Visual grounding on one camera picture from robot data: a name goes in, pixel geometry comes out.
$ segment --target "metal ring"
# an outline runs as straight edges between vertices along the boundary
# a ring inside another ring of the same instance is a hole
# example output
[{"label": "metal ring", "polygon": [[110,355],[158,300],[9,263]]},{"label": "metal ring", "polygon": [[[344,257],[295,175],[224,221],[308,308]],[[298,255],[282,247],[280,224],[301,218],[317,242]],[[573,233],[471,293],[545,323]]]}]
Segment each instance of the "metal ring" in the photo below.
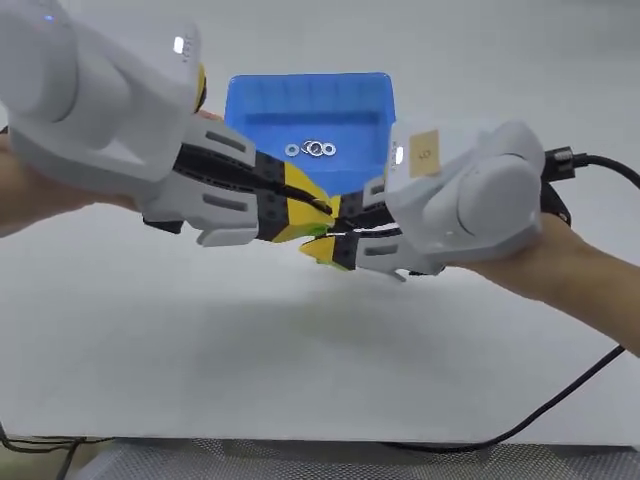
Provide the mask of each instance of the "metal ring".
[{"label": "metal ring", "polygon": [[333,143],[327,142],[322,144],[322,153],[327,157],[332,157],[336,154],[336,146]]},{"label": "metal ring", "polygon": [[307,140],[303,145],[305,153],[312,157],[321,157],[323,155],[322,142],[317,140]]},{"label": "metal ring", "polygon": [[284,147],[284,153],[287,157],[295,157],[300,153],[300,147],[298,147],[295,143],[290,143],[286,147]]}]

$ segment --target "beige label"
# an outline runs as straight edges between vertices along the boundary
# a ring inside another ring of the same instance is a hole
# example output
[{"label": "beige label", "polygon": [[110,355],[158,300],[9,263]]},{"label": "beige label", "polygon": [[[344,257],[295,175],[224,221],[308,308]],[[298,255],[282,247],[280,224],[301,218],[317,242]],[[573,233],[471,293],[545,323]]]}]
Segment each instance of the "beige label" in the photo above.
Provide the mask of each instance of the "beige label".
[{"label": "beige label", "polygon": [[409,137],[409,175],[411,178],[440,173],[440,139],[437,130]]}]

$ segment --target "blue plastic bin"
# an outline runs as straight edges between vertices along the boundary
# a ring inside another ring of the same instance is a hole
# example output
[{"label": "blue plastic bin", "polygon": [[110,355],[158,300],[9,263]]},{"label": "blue plastic bin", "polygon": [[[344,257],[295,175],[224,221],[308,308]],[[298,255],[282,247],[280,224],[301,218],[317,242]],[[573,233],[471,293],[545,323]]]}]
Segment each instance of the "blue plastic bin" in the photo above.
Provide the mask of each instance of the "blue plastic bin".
[{"label": "blue plastic bin", "polygon": [[[265,153],[295,163],[329,195],[382,175],[395,107],[384,73],[240,75],[231,79],[225,122]],[[330,142],[333,156],[285,154],[289,144]]]}]

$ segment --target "metal grate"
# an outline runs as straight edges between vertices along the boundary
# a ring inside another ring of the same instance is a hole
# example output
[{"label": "metal grate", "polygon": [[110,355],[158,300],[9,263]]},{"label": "metal grate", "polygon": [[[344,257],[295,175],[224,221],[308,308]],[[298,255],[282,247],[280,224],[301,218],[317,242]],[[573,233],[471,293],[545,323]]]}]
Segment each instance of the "metal grate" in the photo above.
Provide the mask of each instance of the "metal grate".
[{"label": "metal grate", "polygon": [[77,480],[636,480],[632,448],[500,445],[430,455],[375,443],[119,442]]}]

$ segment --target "white background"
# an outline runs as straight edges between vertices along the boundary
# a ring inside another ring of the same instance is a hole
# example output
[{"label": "white background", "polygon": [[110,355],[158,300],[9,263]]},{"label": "white background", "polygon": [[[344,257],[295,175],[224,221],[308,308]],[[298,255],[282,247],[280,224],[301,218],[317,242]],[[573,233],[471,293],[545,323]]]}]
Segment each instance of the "white background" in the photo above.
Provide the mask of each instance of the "white background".
[{"label": "white background", "polygon": [[[398,116],[521,118],[548,148],[640,167],[633,0],[111,3],[198,21],[209,110],[240,73],[385,71]],[[597,170],[560,191],[577,231],[640,261],[638,192]],[[292,245],[194,238],[95,207],[1,241],[7,430],[481,440],[613,346],[465,272],[399,285]],[[639,404],[640,363],[626,355],[517,440],[638,444]]]}]

